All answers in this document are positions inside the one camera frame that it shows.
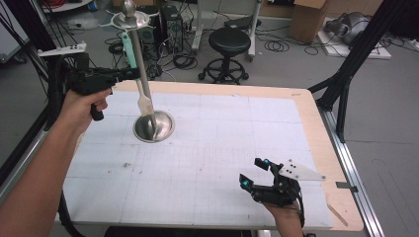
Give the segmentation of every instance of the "metal rod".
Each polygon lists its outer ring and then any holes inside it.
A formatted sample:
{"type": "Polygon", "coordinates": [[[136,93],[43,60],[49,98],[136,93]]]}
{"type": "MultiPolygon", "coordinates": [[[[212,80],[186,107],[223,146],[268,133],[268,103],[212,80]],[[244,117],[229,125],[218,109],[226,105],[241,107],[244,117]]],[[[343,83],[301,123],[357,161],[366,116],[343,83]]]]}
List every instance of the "metal rod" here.
{"type": "MultiPolygon", "coordinates": [[[[138,69],[139,69],[139,75],[140,75],[139,80],[141,81],[142,91],[144,92],[144,95],[148,99],[150,99],[151,107],[153,108],[153,111],[154,111],[153,101],[151,100],[150,88],[148,86],[147,73],[145,73],[144,59],[142,58],[141,45],[139,44],[138,32],[137,31],[130,31],[129,32],[129,37],[130,37],[132,45],[133,45],[133,54],[135,55],[136,65],[138,66],[138,69]]],[[[155,133],[155,131],[156,131],[156,116],[155,116],[155,113],[150,115],[150,121],[151,121],[152,129],[155,133]]]]}

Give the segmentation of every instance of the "metal profile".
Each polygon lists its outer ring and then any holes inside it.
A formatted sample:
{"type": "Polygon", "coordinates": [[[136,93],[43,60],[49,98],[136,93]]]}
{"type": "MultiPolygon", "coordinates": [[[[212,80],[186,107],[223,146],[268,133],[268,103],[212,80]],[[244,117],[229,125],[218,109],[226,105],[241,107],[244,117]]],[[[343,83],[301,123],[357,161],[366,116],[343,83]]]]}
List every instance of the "metal profile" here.
{"type": "Polygon", "coordinates": [[[321,109],[319,109],[319,111],[326,124],[329,137],[335,148],[336,154],[338,155],[339,162],[342,166],[348,183],[352,187],[358,188],[358,191],[353,193],[353,196],[370,236],[383,237],[384,233],[382,232],[381,225],[379,224],[376,213],[373,209],[370,199],[368,198],[367,192],[364,188],[361,177],[358,174],[357,167],[355,166],[351,153],[349,152],[348,146],[346,143],[341,142],[339,135],[336,132],[336,118],[333,115],[333,112],[326,112],[321,109]]]}

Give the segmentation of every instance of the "stool legs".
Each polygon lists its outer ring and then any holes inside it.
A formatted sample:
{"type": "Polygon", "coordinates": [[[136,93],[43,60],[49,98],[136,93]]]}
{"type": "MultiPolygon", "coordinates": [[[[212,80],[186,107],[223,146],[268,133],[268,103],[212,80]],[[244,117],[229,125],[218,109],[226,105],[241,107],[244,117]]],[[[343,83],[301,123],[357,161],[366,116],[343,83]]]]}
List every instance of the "stool legs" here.
{"type": "Polygon", "coordinates": [[[249,78],[249,74],[247,74],[244,70],[244,67],[237,61],[234,59],[231,59],[228,56],[225,56],[224,58],[219,58],[219,59],[215,59],[213,61],[211,61],[206,68],[204,68],[203,73],[200,73],[198,75],[198,78],[200,80],[204,80],[206,78],[206,76],[210,77],[213,79],[212,83],[222,83],[222,82],[234,82],[237,85],[240,85],[239,80],[243,79],[243,80],[247,80],[249,78]],[[215,64],[216,62],[222,61],[221,66],[219,67],[213,67],[212,65],[215,64]],[[236,64],[238,66],[238,68],[233,68],[230,69],[230,64],[231,62],[233,62],[234,64],[236,64]],[[234,72],[241,72],[239,76],[235,77],[234,75],[232,75],[232,73],[234,72]]]}

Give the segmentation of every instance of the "metal frame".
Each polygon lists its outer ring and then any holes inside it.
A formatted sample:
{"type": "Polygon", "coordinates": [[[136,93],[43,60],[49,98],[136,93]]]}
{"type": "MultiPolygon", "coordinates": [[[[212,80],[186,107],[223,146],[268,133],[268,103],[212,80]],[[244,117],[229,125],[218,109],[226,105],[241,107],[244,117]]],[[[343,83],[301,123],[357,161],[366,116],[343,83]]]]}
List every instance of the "metal frame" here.
{"type": "Polygon", "coordinates": [[[316,101],[317,106],[326,111],[332,111],[333,104],[340,98],[336,132],[341,142],[345,142],[345,116],[351,81],[407,2],[408,0],[383,0],[339,70],[332,77],[308,88],[311,93],[326,88],[323,96],[316,101]]]}
{"type": "Polygon", "coordinates": [[[381,225],[378,222],[376,213],[368,198],[367,192],[364,188],[360,175],[358,174],[357,167],[352,159],[346,143],[341,142],[338,133],[336,132],[337,120],[333,112],[326,112],[319,110],[320,115],[326,124],[329,137],[338,155],[339,162],[342,166],[346,179],[351,187],[356,187],[357,191],[353,192],[354,199],[358,205],[358,209],[363,217],[364,223],[371,237],[383,237],[384,234],[381,225]]]}

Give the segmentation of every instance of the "cable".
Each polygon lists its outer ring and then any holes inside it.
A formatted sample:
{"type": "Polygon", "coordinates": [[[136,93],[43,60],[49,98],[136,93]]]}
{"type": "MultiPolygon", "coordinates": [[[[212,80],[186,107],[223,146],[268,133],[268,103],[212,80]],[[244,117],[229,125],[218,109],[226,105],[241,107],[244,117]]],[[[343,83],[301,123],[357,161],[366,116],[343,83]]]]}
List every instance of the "cable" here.
{"type": "Polygon", "coordinates": [[[194,56],[188,54],[176,54],[173,57],[173,64],[176,66],[176,68],[191,70],[197,67],[198,62],[194,56]]]}

